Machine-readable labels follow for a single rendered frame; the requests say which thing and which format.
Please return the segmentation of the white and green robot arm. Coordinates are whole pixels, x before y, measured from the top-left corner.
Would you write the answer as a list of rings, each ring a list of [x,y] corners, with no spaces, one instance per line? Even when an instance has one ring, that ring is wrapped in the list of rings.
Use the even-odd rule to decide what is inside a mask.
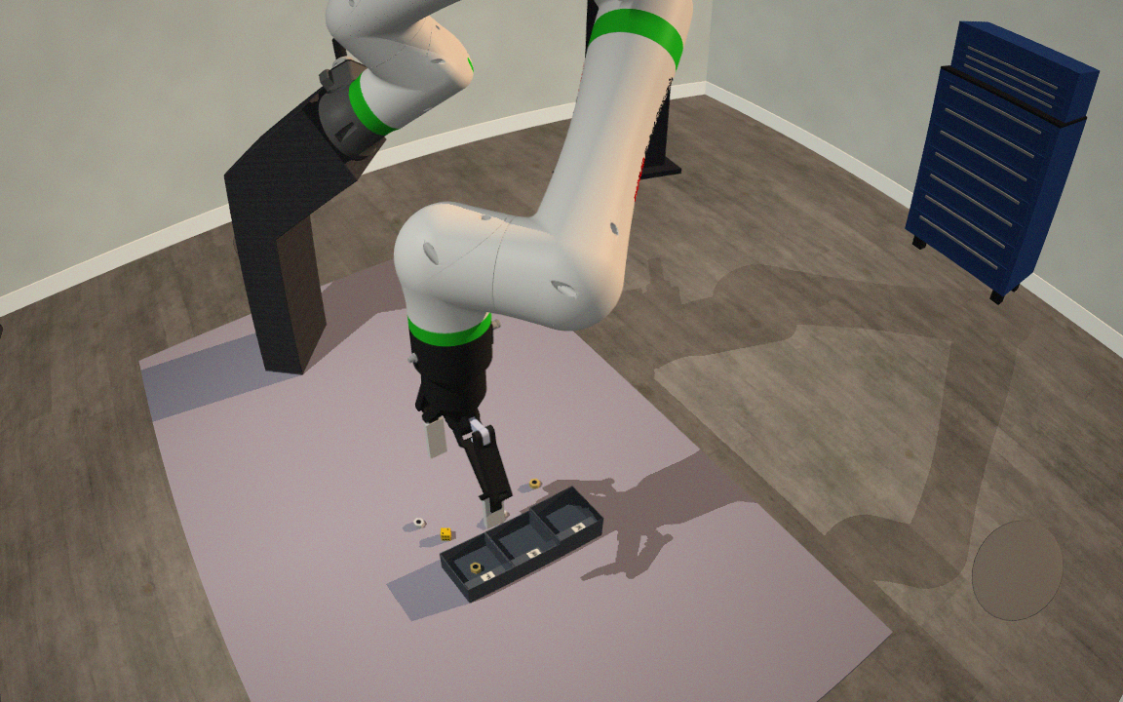
[[[336,60],[318,74],[328,92],[318,116],[338,151],[365,159],[389,133],[471,84],[468,53],[431,18],[458,1],[329,0]],[[491,314],[579,332],[621,297],[643,157],[690,34],[692,0],[594,1],[573,119],[538,212],[433,203],[398,235],[408,362],[424,379],[460,383],[485,372]]]

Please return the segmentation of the dark grey three-compartment bin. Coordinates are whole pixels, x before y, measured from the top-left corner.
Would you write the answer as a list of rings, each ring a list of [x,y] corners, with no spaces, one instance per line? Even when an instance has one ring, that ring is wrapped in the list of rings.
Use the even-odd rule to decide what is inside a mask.
[[[587,545],[602,535],[602,525],[604,517],[570,486],[442,551],[442,569],[473,603]],[[471,572],[473,563],[481,564],[478,574]]]

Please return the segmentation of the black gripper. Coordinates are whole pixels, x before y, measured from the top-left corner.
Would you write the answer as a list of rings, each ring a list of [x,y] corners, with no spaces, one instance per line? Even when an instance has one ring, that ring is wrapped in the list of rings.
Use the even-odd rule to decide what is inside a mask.
[[[463,383],[440,383],[422,376],[416,408],[423,412],[424,444],[427,444],[429,457],[440,456],[448,450],[446,449],[442,417],[448,427],[453,428],[456,443],[465,449],[474,475],[476,475],[484,492],[480,496],[483,504],[484,527],[491,528],[504,523],[503,499],[511,498],[513,494],[505,475],[502,456],[497,450],[493,425],[484,427],[481,423],[478,408],[485,394],[485,372],[481,376]],[[464,440],[462,436],[471,432],[473,432],[472,437]]]

